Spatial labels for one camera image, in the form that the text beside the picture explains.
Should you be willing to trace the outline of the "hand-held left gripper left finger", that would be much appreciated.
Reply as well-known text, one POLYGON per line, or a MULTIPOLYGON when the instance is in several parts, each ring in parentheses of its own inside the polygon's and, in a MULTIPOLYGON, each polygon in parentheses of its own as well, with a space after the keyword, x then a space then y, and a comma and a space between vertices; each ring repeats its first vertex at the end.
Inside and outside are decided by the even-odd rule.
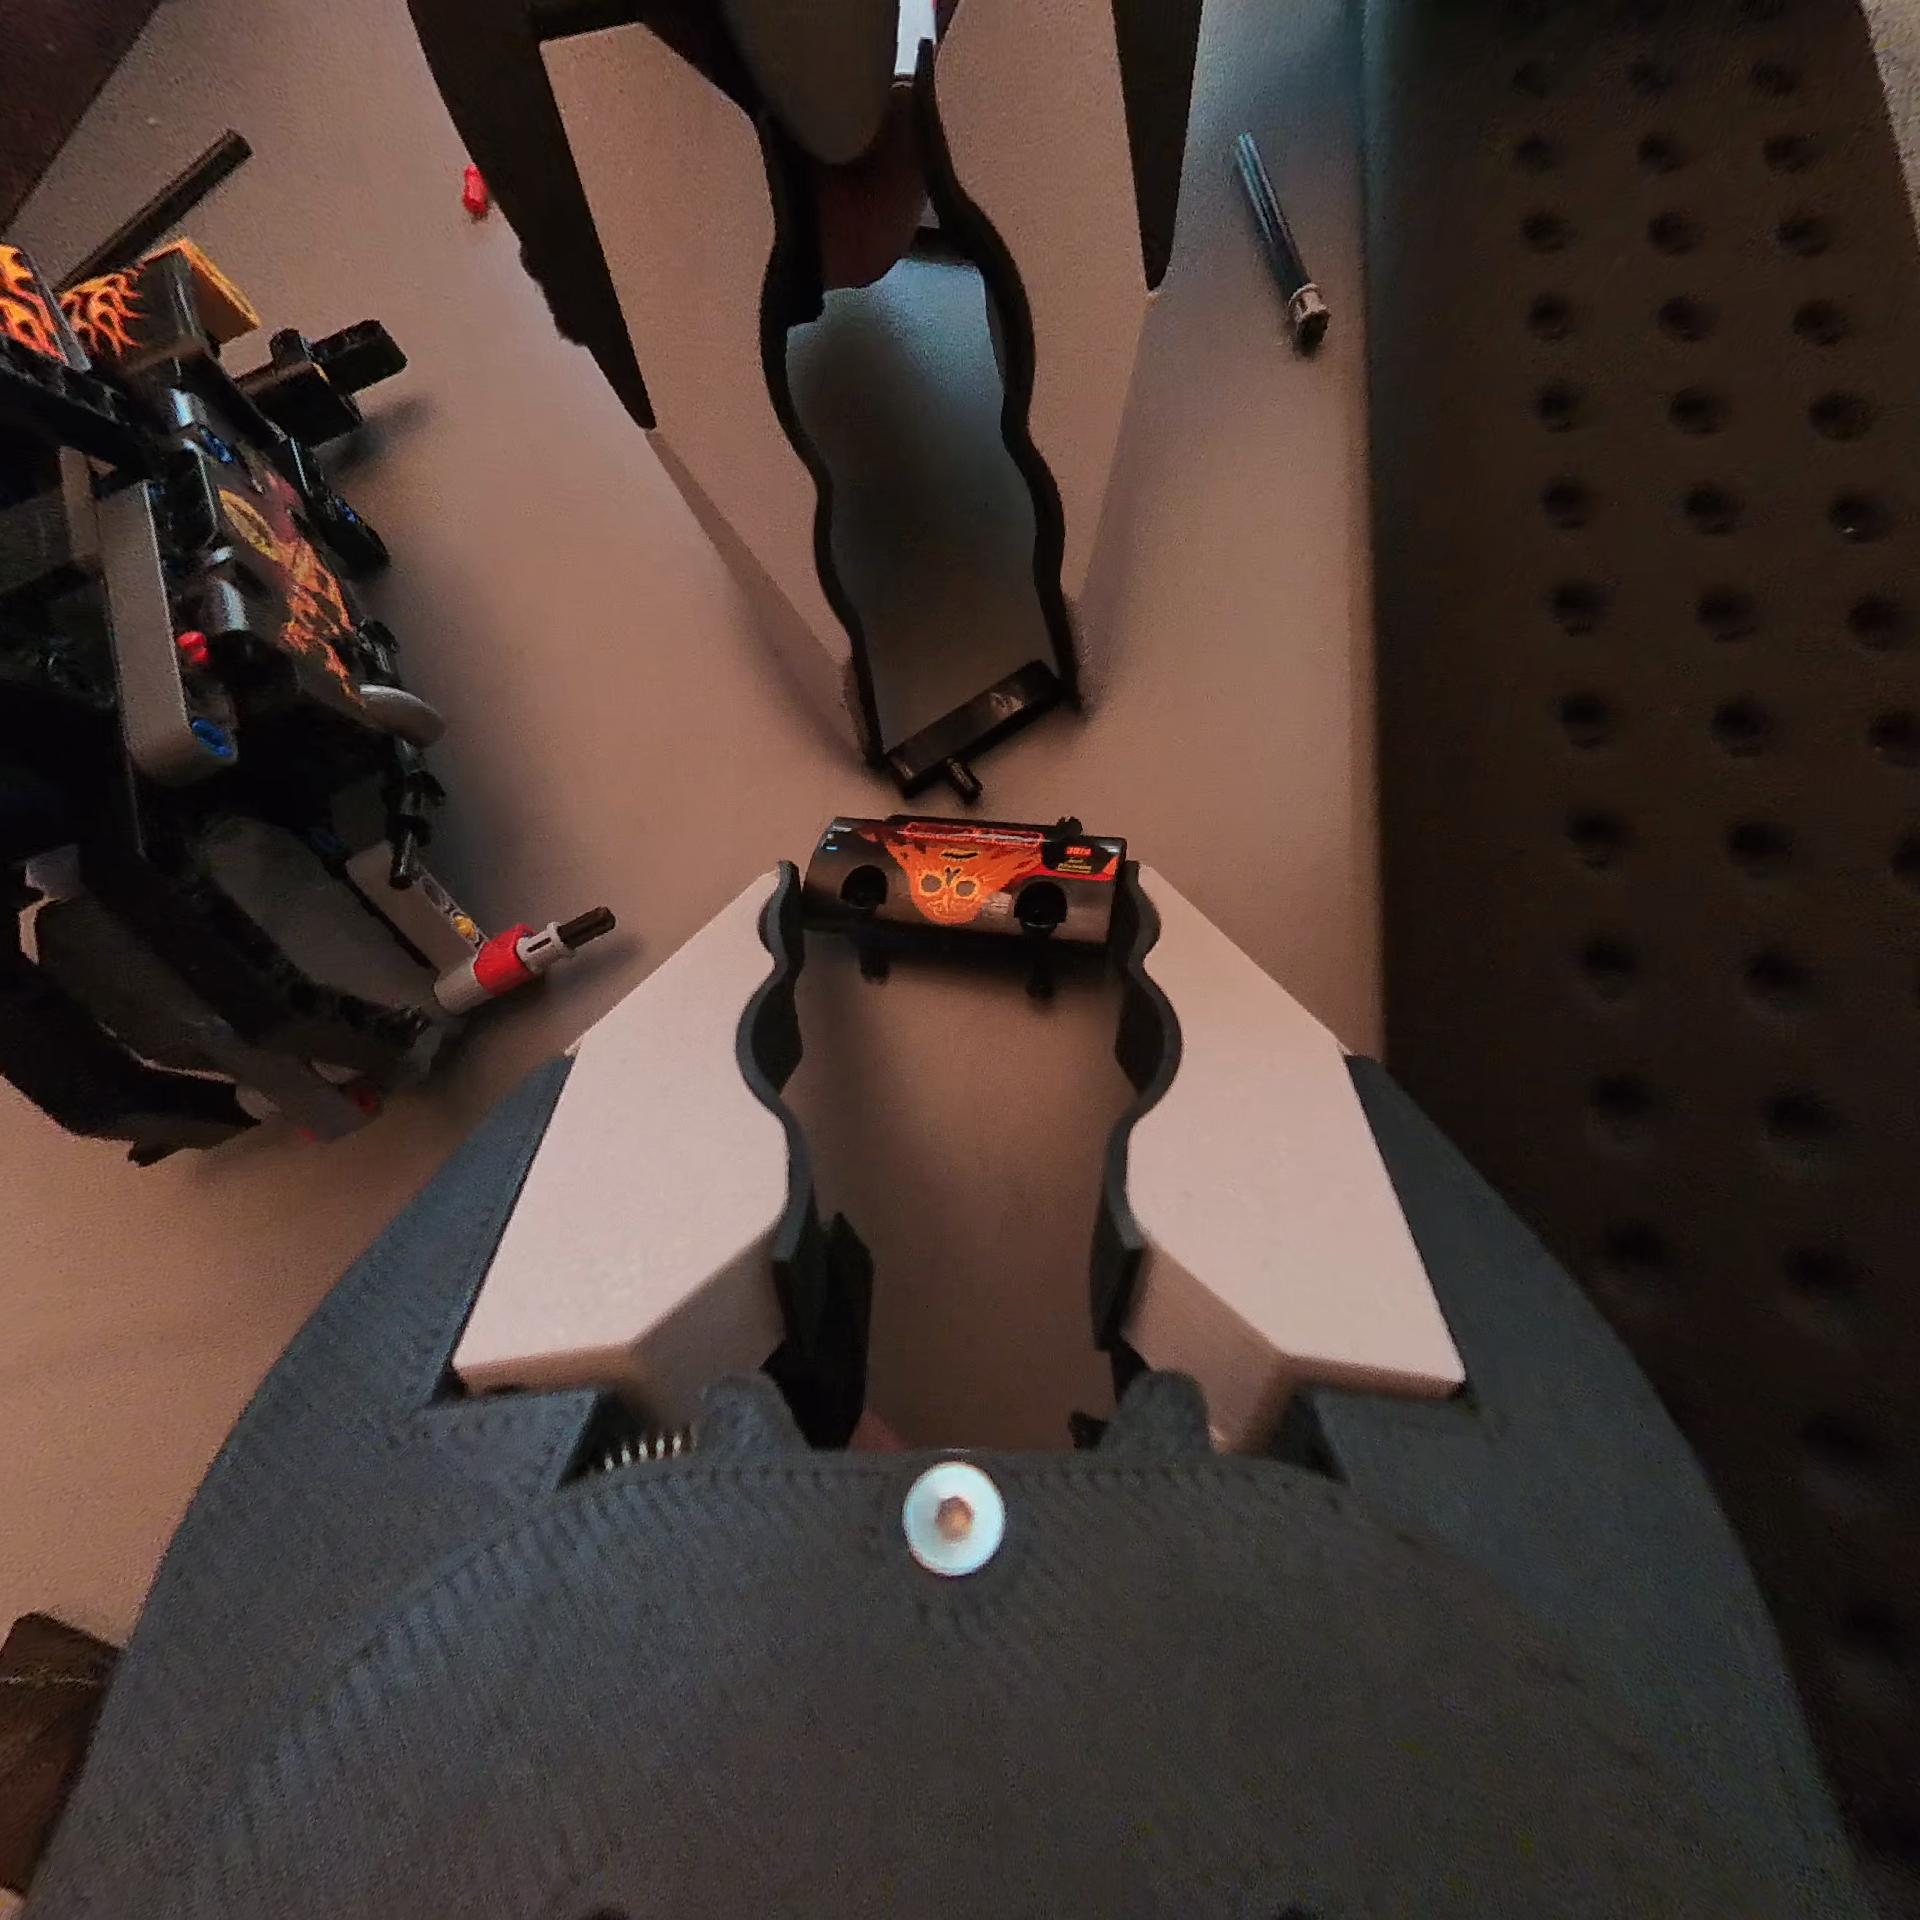
POLYGON ((679 1431, 764 1373, 808 1443, 852 1438, 874 1258, 781 1103, 799 895, 796 866, 752 880, 583 1033, 456 1343, 466 1396, 594 1387, 679 1431))

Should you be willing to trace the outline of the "red-tipped grey axle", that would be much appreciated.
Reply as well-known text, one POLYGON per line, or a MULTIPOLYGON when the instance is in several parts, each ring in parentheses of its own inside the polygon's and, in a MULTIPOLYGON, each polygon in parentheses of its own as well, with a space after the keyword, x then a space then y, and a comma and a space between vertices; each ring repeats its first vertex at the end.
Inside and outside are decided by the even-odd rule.
POLYGON ((586 947, 618 930, 618 914, 594 905, 568 922, 530 929, 517 922, 473 949, 460 965, 431 980, 431 1007, 443 1017, 475 1017, 498 997, 512 997, 557 965, 574 962, 586 947))

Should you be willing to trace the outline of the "flame-printed brick panel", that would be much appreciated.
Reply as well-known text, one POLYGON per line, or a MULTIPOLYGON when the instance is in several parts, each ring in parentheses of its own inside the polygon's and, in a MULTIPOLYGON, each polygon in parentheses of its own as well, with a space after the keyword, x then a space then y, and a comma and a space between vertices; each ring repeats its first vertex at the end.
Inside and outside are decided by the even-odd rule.
POLYGON ((862 975, 934 957, 1019 975, 1049 1002, 1116 936, 1126 834, 1077 818, 829 818, 799 880, 799 929, 852 947, 862 975))

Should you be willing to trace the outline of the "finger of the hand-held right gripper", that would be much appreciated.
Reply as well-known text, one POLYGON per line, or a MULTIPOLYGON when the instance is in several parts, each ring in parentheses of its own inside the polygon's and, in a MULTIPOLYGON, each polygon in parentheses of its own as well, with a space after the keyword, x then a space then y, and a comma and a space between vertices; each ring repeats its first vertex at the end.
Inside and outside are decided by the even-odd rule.
POLYGON ((1000 442, 1030 495, 1061 705, 1100 690, 1094 579, 1148 312, 1121 34, 1108 13, 955 13, 934 209, 1000 339, 1000 442))
POLYGON ((789 679, 864 768, 882 760, 881 705, 789 333, 824 297, 815 163, 874 146, 890 60, 890 28, 557 40, 557 110, 644 371, 649 442, 789 679))

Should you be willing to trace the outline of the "black axle rod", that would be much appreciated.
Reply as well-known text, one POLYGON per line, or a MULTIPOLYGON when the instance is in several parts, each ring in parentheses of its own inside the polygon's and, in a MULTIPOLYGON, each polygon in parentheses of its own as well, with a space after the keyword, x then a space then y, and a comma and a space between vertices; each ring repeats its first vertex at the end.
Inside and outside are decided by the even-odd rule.
POLYGON ((122 220, 93 255, 84 255, 63 278, 63 293, 140 262, 250 156, 253 146, 240 130, 225 130, 218 141, 210 141, 160 192, 155 192, 133 220, 122 220))

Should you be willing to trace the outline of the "dark axle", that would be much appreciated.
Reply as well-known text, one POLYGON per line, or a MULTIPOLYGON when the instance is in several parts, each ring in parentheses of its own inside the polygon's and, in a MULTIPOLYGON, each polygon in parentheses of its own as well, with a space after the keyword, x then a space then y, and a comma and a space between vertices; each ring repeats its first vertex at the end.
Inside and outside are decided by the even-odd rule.
POLYGON ((1280 321, 1293 353, 1312 359, 1328 333, 1328 305, 1320 283, 1312 281, 1299 236, 1284 220, 1284 206, 1274 187, 1267 163, 1252 130, 1235 134, 1235 173, 1261 236, 1261 255, 1280 293, 1280 321))

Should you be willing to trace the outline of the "grey desk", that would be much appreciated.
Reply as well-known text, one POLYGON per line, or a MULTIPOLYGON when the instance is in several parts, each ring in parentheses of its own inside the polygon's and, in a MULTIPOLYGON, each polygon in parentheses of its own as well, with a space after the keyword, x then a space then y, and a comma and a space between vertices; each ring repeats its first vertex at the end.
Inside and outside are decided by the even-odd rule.
MULTIPOLYGON (((1109 553, 1109 682, 987 756, 987 805, 1086 812, 1342 1041, 1376 1041, 1369 488, 1357 273, 1357 28, 1211 3, 1182 236, 1146 314, 1109 553), (1328 333, 1293 353, 1235 173, 1252 130, 1328 333)), ((133 1170, 5 1093, 5 1624, 133 1641, 190 1498, 273 1359, 370 1240, 649 965, 826 812, 882 811, 789 682, 749 595, 501 215, 404 3, 160 3, 20 243, 63 268, 190 151, 253 163, 198 236, 268 326, 385 321, 410 368, 345 495, 377 589, 450 717, 445 855, 484 922, 613 905, 574 988, 480 1020, 338 1148, 261 1127, 133 1170)))

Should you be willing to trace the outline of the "dark perforated panel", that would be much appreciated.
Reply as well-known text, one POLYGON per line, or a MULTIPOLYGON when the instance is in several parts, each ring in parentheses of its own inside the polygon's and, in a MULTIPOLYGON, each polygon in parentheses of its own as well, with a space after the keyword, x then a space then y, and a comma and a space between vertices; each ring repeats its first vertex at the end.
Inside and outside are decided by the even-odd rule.
POLYGON ((1388 1066, 1915 1918, 1915 226, 1864 3, 1365 3, 1388 1066))

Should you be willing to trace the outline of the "blue black brick truck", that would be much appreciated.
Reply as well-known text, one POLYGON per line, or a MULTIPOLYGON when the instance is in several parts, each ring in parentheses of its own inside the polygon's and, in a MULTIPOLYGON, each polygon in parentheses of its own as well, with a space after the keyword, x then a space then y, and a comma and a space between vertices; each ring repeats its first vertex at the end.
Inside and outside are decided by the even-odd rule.
POLYGON ((227 371, 253 329, 193 243, 69 293, 0 255, 0 1066, 140 1170, 360 1135, 473 1020, 431 980, 517 929, 425 866, 445 717, 323 467, 407 353, 366 321, 227 371))

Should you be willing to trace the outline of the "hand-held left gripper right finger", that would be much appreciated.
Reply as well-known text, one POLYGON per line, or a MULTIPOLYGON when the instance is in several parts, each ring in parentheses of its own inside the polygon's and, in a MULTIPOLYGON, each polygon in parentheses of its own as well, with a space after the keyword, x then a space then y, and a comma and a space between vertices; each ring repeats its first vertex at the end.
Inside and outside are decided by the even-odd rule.
POLYGON ((1100 1148, 1094 1343, 1116 1396, 1176 1373, 1211 1443, 1267 1443, 1307 1387, 1443 1405, 1463 1359, 1353 1049, 1158 869, 1116 880, 1132 1090, 1100 1148))

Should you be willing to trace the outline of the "black square plate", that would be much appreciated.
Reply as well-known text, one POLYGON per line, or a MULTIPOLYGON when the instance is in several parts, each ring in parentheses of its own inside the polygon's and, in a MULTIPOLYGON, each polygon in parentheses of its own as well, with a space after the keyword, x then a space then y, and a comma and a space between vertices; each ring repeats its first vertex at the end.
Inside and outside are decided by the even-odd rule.
POLYGON ((0 1777, 64 1779, 104 1705, 122 1648, 51 1616, 20 1616, 0 1643, 0 1777))

